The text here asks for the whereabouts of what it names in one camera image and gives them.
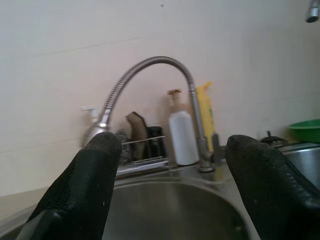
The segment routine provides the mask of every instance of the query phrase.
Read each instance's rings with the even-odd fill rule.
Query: white bottle
[[[181,93],[180,89],[168,92],[173,101],[169,126],[176,163],[190,165],[199,161],[199,154],[192,118],[180,104],[179,93]]]

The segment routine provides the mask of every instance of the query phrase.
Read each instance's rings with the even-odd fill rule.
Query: stainless steel sink
[[[279,148],[295,167],[320,189],[320,145],[301,143]]]
[[[117,180],[103,240],[258,240],[229,168],[224,180],[196,166]],[[34,207],[0,222],[14,240]]]
[[[216,191],[183,178],[119,185],[104,240],[247,240],[240,214]]]

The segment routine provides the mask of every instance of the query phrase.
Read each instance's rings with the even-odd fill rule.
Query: faucet
[[[306,19],[307,23],[314,23],[319,20],[319,4],[320,0],[311,0],[310,7],[306,12]]]
[[[212,152],[208,150],[208,142],[207,138],[205,137],[204,128],[202,125],[201,120],[201,114],[200,114],[200,108],[197,98],[197,92],[196,92],[196,85],[194,82],[194,79],[189,72],[189,70],[179,61],[167,57],[167,56],[154,56],[147,58],[136,65],[134,65],[132,68],[130,68],[115,84],[113,87],[109,97],[105,101],[104,109],[101,111],[100,115],[98,116],[97,121],[88,129],[88,131],[84,134],[82,139],[82,146],[85,146],[95,135],[102,133],[102,132],[109,132],[109,124],[111,120],[111,114],[113,112],[113,109],[117,103],[117,100],[121,94],[121,92],[124,90],[127,83],[141,70],[155,64],[168,64],[173,67],[176,67],[185,77],[189,96],[192,103],[192,110],[193,115],[196,123],[196,133],[197,133],[197,147],[199,150],[199,171],[200,172],[210,172],[213,171],[212,167]]]

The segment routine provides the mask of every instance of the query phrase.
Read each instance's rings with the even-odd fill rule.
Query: sink basin
[[[303,143],[279,148],[295,167],[320,189],[320,145]]]
[[[102,239],[250,239],[248,222],[214,188],[205,180],[183,177],[116,183]],[[25,220],[0,240],[15,239]]]

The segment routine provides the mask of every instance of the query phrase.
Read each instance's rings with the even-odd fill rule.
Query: yellow bottle
[[[212,136],[215,133],[215,124],[211,109],[211,100],[206,92],[207,88],[211,86],[211,84],[211,82],[208,82],[202,86],[198,86],[196,88],[196,94],[198,97],[204,134],[208,142],[208,149],[213,152]]]

